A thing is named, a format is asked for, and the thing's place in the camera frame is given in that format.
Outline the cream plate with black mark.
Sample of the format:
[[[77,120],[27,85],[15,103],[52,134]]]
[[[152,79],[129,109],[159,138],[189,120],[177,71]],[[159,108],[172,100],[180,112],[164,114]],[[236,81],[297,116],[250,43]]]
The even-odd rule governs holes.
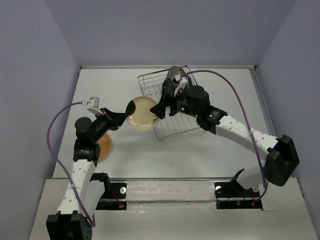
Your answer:
[[[126,118],[128,124],[139,131],[148,131],[153,129],[159,122],[159,118],[150,109],[157,102],[149,96],[138,96],[133,99],[135,103],[135,112]]]

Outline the black round plate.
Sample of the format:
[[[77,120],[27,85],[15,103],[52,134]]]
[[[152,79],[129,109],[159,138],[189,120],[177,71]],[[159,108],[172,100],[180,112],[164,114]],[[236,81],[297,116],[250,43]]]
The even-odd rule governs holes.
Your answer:
[[[172,98],[175,94],[176,86],[175,83],[167,78],[164,80],[161,87],[161,96],[164,98]]]

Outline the round bamboo wooden plate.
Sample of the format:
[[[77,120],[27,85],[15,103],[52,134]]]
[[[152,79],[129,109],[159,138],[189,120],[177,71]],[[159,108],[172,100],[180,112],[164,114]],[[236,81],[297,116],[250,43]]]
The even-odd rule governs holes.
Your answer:
[[[100,146],[100,155],[98,161],[102,161],[104,158],[107,157],[109,152],[112,149],[112,140],[109,134],[105,133],[99,140],[98,145]]]

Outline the grey deer plate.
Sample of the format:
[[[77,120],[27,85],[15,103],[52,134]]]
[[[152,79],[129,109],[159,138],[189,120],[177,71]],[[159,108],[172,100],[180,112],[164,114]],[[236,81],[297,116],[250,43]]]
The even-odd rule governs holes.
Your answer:
[[[178,81],[181,78],[181,75],[183,75],[185,73],[186,72],[182,67],[174,65],[168,70],[166,78],[170,79],[172,81],[173,80]]]

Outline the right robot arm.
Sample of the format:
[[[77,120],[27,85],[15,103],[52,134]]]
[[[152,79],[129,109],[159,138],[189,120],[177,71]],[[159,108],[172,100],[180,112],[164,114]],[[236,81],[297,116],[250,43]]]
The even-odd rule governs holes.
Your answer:
[[[183,113],[194,117],[203,130],[229,139],[257,155],[257,166],[243,168],[232,178],[230,190],[235,196],[242,196],[248,189],[264,183],[283,187],[300,163],[291,137],[276,137],[249,129],[211,105],[209,94],[201,86],[191,86],[177,94],[164,89],[160,101],[150,112],[164,119],[166,108],[170,108],[170,116]]]

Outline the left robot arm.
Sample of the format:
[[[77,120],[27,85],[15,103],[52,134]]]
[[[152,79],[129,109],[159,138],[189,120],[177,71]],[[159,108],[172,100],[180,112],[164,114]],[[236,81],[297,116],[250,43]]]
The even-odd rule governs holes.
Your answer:
[[[96,173],[101,147],[98,141],[107,131],[118,130],[136,110],[129,103],[124,113],[107,108],[91,108],[96,119],[81,117],[74,123],[76,140],[72,170],[57,160],[67,175],[69,184],[55,214],[47,217],[46,228],[51,240],[90,240],[96,226],[95,210],[101,198],[110,194],[107,173]]]

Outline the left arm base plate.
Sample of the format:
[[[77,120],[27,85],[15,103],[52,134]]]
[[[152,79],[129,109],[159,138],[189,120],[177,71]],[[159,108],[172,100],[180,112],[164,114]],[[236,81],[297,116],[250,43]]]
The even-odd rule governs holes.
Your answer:
[[[125,211],[127,209],[127,183],[111,182],[110,191],[105,192],[98,201],[97,211]]]

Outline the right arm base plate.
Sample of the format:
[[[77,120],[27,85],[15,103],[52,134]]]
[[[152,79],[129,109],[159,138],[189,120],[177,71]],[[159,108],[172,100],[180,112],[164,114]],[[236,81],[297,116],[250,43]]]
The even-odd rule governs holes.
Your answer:
[[[260,190],[257,186],[250,189],[236,186],[233,189],[230,182],[215,182],[214,196],[217,210],[263,209]]]

